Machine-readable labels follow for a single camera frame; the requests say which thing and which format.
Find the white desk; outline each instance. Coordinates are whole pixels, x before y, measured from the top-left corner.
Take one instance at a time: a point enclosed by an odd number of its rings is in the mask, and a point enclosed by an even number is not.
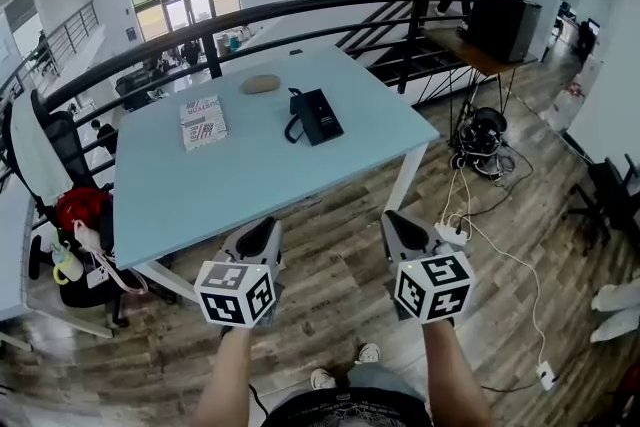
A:
[[[59,319],[75,329],[113,338],[111,329],[78,319],[50,304],[28,297],[33,212],[31,194],[17,177],[11,177],[7,188],[0,194],[0,321],[33,311]],[[3,333],[0,333],[0,341],[31,350],[29,344]]]
[[[245,95],[258,74],[276,91]],[[289,143],[288,88],[321,88],[344,135]],[[217,94],[229,135],[184,149],[180,106]],[[299,133],[298,125],[294,134]],[[154,260],[268,215],[405,156],[386,210],[398,209],[438,132],[360,64],[330,47],[262,63],[148,105],[120,126],[114,194],[116,264],[191,300],[193,286]]]

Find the black computer case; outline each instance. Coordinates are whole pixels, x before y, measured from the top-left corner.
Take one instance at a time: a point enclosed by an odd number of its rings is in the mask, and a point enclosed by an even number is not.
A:
[[[522,61],[540,10],[535,0],[475,0],[464,38],[498,61]]]

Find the forearm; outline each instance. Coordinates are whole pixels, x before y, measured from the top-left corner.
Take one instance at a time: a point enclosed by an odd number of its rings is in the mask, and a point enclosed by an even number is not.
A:
[[[493,425],[487,400],[451,324],[446,321],[425,324],[422,330],[434,424],[437,427]]]
[[[196,427],[247,427],[251,330],[234,328],[222,342],[196,410]]]

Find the red bag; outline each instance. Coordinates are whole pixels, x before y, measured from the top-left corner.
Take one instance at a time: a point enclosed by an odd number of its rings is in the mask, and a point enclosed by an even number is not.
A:
[[[101,190],[89,187],[71,189],[56,203],[60,227],[73,233],[73,221],[80,220],[92,230],[99,230],[105,201],[111,202],[111,195]]]

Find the white cube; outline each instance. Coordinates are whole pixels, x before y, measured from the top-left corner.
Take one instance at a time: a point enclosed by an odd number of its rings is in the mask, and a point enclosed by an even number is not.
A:
[[[395,299],[427,324],[464,310],[475,286],[475,274],[464,253],[438,255],[398,266]]]
[[[268,265],[204,262],[194,285],[207,322],[253,327],[276,302]]]

